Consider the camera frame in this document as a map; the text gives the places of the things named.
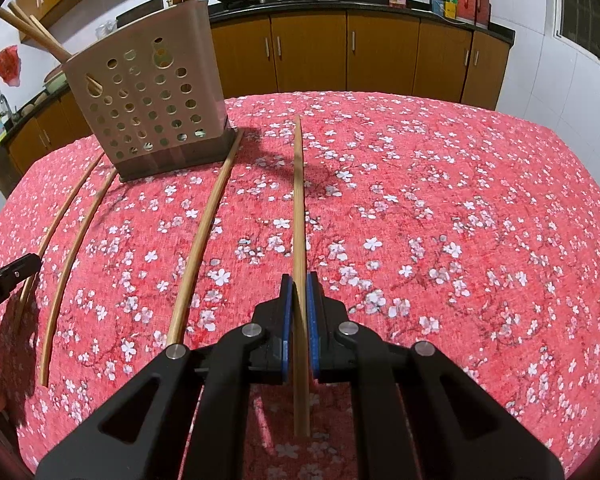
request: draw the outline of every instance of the tablecloth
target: tablecloth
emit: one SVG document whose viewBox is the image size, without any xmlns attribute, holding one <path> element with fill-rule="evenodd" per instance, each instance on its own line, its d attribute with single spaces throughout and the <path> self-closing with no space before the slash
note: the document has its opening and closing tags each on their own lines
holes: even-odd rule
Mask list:
<svg viewBox="0 0 600 480">
<path fill-rule="evenodd" d="M 573 470 L 600 437 L 600 188 L 549 129 L 433 100 L 350 92 L 227 101 L 246 129 L 190 306 L 199 347 L 246 322 L 292 270 L 293 120 L 302 117 L 308 269 L 385 340 L 427 339 Z M 37 251 L 100 152 L 38 161 L 0 214 L 0 266 Z M 165 346 L 171 307 L 219 164 L 121 184 L 80 248 L 35 384 L 62 263 L 112 168 L 105 156 L 44 255 L 15 333 L 0 307 L 0 374 L 34 470 Z M 244 477 L 356 477 L 348 388 L 312 386 L 296 442 L 289 387 L 252 389 Z"/>
</svg>

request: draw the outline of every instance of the pink floral tablecloth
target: pink floral tablecloth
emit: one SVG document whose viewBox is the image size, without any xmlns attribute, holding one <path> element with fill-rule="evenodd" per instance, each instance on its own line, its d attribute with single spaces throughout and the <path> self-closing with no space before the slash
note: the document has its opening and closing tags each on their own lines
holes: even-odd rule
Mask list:
<svg viewBox="0 0 600 480">
<path fill-rule="evenodd" d="M 186 344 L 246 322 L 291 272 L 293 119 L 302 116 L 308 268 L 357 322 L 428 339 L 573 470 L 600 437 L 600 189 L 550 130 L 496 112 L 387 94 L 227 101 L 248 130 L 191 304 Z M 0 214 L 0 266 L 35 252 L 100 147 L 38 161 Z M 17 334 L 0 307 L 0 374 L 20 449 L 45 453 L 165 345 L 219 164 L 116 179 L 72 270 L 50 385 L 35 383 L 62 263 L 112 165 L 80 190 L 44 256 Z M 255 387 L 244 477 L 356 477 L 348 388 L 315 386 L 296 442 L 290 388 Z"/>
</svg>

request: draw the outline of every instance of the red tablecloth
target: red tablecloth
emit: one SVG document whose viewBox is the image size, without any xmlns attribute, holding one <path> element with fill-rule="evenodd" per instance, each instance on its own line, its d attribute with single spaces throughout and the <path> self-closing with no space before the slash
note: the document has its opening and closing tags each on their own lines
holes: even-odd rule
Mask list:
<svg viewBox="0 0 600 480">
<path fill-rule="evenodd" d="M 302 115 L 308 268 L 386 340 L 428 339 L 560 457 L 600 437 L 600 189 L 550 130 L 495 112 L 386 94 L 228 101 L 248 128 L 219 207 L 186 344 L 246 322 L 291 272 L 292 129 Z M 0 215 L 0 266 L 36 251 L 94 138 L 37 162 Z M 34 384 L 62 262 L 96 190 L 82 188 L 45 254 L 15 335 L 0 307 L 0 373 L 20 449 L 44 454 L 165 344 L 185 259 L 219 164 L 114 181 L 69 280 L 50 387 Z M 245 478 L 351 479 L 347 388 L 316 386 L 313 437 L 292 436 L 289 388 L 254 388 Z"/>
</svg>

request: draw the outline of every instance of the plastic bag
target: plastic bag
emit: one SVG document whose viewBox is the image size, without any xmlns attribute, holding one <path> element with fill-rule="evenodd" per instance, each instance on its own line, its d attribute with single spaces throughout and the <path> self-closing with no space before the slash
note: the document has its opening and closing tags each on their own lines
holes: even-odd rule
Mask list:
<svg viewBox="0 0 600 480">
<path fill-rule="evenodd" d="M 17 45 L 8 46 L 0 51 L 0 77 L 9 86 L 20 86 L 20 57 Z"/>
</svg>

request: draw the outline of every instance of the plastic utensil basket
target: plastic utensil basket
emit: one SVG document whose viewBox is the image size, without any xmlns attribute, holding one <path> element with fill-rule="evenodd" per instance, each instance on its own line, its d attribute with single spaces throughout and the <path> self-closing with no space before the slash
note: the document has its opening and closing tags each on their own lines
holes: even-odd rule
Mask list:
<svg viewBox="0 0 600 480">
<path fill-rule="evenodd" d="M 149 14 L 62 68 L 123 182 L 224 160 L 231 148 L 206 0 Z"/>
</svg>

